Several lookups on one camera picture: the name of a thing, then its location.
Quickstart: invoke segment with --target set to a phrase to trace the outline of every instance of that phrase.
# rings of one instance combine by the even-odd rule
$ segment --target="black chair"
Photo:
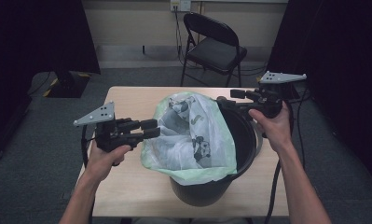
[[[209,86],[186,74],[187,61],[190,60],[201,65],[205,70],[207,68],[218,74],[227,75],[226,87],[231,80],[233,70],[238,66],[239,87],[241,87],[241,61],[246,56],[247,49],[239,46],[239,39],[235,32],[226,24],[197,13],[185,14],[184,23],[188,31],[188,40],[180,86],[183,86],[185,76]],[[205,38],[197,44],[193,34],[203,35]]]

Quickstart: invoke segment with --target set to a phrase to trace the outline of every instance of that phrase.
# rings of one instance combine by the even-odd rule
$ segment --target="white trash bag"
[[[181,185],[204,184],[237,173],[232,135],[217,103],[195,92],[163,99],[154,119],[161,134],[142,147],[142,165]]]

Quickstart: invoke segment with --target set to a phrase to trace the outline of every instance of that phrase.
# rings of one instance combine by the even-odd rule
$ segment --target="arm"
[[[257,121],[258,129],[266,133],[272,149],[278,153],[291,223],[331,223],[293,146],[286,104],[274,119],[267,119],[254,109],[249,115]]]
[[[97,148],[96,142],[92,141],[90,160],[86,170],[78,179],[72,198],[61,218],[61,224],[88,223],[99,184],[109,175],[112,164],[124,161],[124,154],[130,149],[129,146],[122,146],[106,153]]]

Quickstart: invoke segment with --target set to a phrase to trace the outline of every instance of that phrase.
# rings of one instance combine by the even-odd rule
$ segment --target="black bucket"
[[[255,158],[256,140],[252,124],[235,111],[221,109],[221,113],[235,142],[238,172],[218,181],[188,186],[180,185],[170,177],[174,193],[184,203],[207,206],[217,202],[231,182],[249,169]]]

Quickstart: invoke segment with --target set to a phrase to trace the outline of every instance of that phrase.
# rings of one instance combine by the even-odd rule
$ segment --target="wooden table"
[[[215,99],[217,96],[230,98],[229,90],[113,87],[107,94],[106,102],[114,101],[117,119],[143,120],[152,119],[159,101],[173,93],[194,91]],[[134,151],[127,153],[124,162],[113,168],[102,182],[96,194],[95,217],[263,217],[267,214],[278,161],[268,140],[263,140],[262,149],[248,171],[231,183],[218,202],[206,207],[183,203],[173,193],[169,177],[145,169],[140,162],[141,146],[139,144]],[[288,216],[282,175],[278,180],[272,215]]]

